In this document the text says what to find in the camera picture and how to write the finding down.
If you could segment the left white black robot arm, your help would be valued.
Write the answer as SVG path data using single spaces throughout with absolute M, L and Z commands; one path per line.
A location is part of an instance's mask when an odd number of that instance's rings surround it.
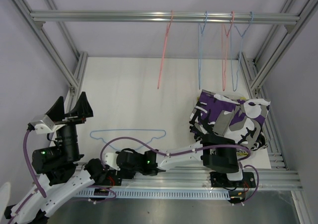
M 76 126 L 90 117 L 93 110 L 82 92 L 70 112 L 65 112 L 60 96 L 45 114 L 34 117 L 28 124 L 22 148 L 34 186 L 19 203 L 6 207 L 4 216 L 10 224 L 45 224 L 80 190 L 106 181 L 108 171 L 98 158 L 91 159 L 76 173 L 78 161 L 84 156 L 79 150 Z M 34 150 L 28 156 L 26 145 L 31 132 L 55 133 L 54 146 Z

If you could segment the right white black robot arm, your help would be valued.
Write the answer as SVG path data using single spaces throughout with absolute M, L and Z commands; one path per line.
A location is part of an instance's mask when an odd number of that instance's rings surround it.
M 131 148 L 103 155 L 103 162 L 118 171 L 156 176 L 175 167 L 199 164 L 225 174 L 227 183 L 239 186 L 244 181 L 241 164 L 237 158 L 240 149 L 235 141 L 213 134 L 185 148 L 158 150 L 149 147 L 144 153 Z

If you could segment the yellow-green trousers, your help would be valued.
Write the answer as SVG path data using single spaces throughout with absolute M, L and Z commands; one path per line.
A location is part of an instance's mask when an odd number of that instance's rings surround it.
M 239 99 L 240 101 L 245 101 L 245 98 L 244 97 L 241 97 L 240 99 Z M 238 158 L 243 158 L 243 157 L 246 157 L 248 155 L 248 153 L 246 152 L 246 151 L 244 151 L 244 150 L 237 150 L 237 156 L 238 156 Z

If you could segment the light blue wire hanger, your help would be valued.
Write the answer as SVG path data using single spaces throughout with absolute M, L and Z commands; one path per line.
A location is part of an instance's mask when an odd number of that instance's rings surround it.
M 233 92 L 236 92 L 238 89 L 239 69 L 240 69 L 240 63 L 241 63 L 241 58 L 242 58 L 244 37 L 245 37 L 245 34 L 247 33 L 247 31 L 249 30 L 250 26 L 253 24 L 253 21 L 254 21 L 254 12 L 251 11 L 250 12 L 250 20 L 248 21 L 248 26 L 246 27 L 246 29 L 243 32 L 241 32 L 239 30 L 238 26 L 235 23 L 233 23 L 234 28 L 236 29 L 238 35 L 240 36 L 240 47 L 239 47 L 239 53 L 238 53 L 238 66 L 237 66 L 237 70 L 235 73 L 233 72 L 233 65 L 231 62 L 231 79 L 232 79 Z
M 158 141 L 165 139 L 166 131 L 162 129 L 105 129 L 93 130 L 90 138 L 106 145 L 106 150 L 121 151 L 132 148 L 135 151 L 155 147 Z

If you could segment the black white floral trousers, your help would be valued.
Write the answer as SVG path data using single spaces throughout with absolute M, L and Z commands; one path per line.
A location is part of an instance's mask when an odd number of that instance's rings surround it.
M 267 148 L 262 123 L 239 110 L 222 110 L 215 114 L 210 110 L 205 113 L 194 109 L 189 123 L 196 141 L 240 145 L 250 151 Z

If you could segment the pink wire hanger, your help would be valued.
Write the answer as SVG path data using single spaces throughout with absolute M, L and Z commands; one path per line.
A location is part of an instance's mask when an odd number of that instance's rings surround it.
M 157 83 L 157 89 L 160 88 L 161 85 L 161 79 L 162 79 L 162 72 L 163 72 L 163 65 L 164 65 L 164 59 L 165 59 L 165 52 L 166 52 L 166 47 L 167 47 L 167 40 L 168 40 L 168 35 L 170 31 L 170 27 L 173 21 L 173 15 L 174 12 L 173 10 L 171 11 L 171 17 L 170 21 L 166 26 L 166 31 L 165 31 L 165 37 L 164 37 L 164 44 L 163 44 L 163 50 L 162 50 L 162 56 L 161 56 L 161 62 L 160 62 L 160 69 L 159 69 L 159 78 L 158 78 L 158 83 Z
M 222 91 L 226 90 L 227 85 L 227 61 L 228 61 L 228 44 L 231 29 L 235 20 L 234 11 L 231 12 L 230 26 L 227 29 L 225 24 L 221 27 L 221 53 L 222 53 Z

